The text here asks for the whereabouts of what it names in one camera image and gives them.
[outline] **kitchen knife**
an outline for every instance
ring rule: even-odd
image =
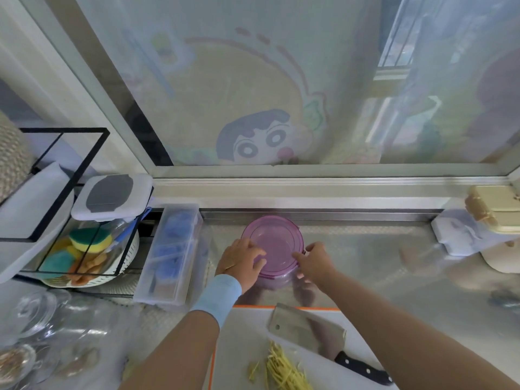
[[[267,329],[271,334],[332,360],[376,383],[385,386],[394,384],[386,371],[348,356],[343,351],[345,329],[320,316],[285,304],[277,304]]]

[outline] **forearm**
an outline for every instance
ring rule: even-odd
[[[477,354],[339,272],[318,286],[356,327],[401,390],[520,388]]]
[[[120,390],[200,390],[218,333],[210,314],[199,310],[186,314]]]

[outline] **cartoon eye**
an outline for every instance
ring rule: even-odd
[[[253,158],[258,154],[258,148],[250,142],[238,145],[237,152],[245,158]]]
[[[265,139],[265,143],[268,144],[271,148],[275,148],[285,140],[285,137],[287,137],[287,133],[285,131],[275,130],[269,133]]]

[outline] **pink lid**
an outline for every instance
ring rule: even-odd
[[[291,253],[303,252],[303,237],[290,220],[281,216],[263,216],[249,223],[242,237],[250,238],[267,253],[264,256],[267,264],[262,268],[260,276],[279,277],[298,266]]]

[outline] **hand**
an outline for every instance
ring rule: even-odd
[[[265,255],[265,250],[258,247],[249,238],[237,239],[224,250],[224,254],[218,262],[215,276],[231,275],[240,282],[242,294],[244,294],[255,284],[260,270],[267,262],[264,258],[257,262],[254,262],[254,260],[257,256]]]
[[[323,282],[326,282],[328,277],[336,271],[334,264],[322,242],[311,243],[305,250],[309,252],[307,256],[299,252],[292,254],[300,264],[300,273],[297,276],[300,279],[305,277],[306,280],[321,288]]]

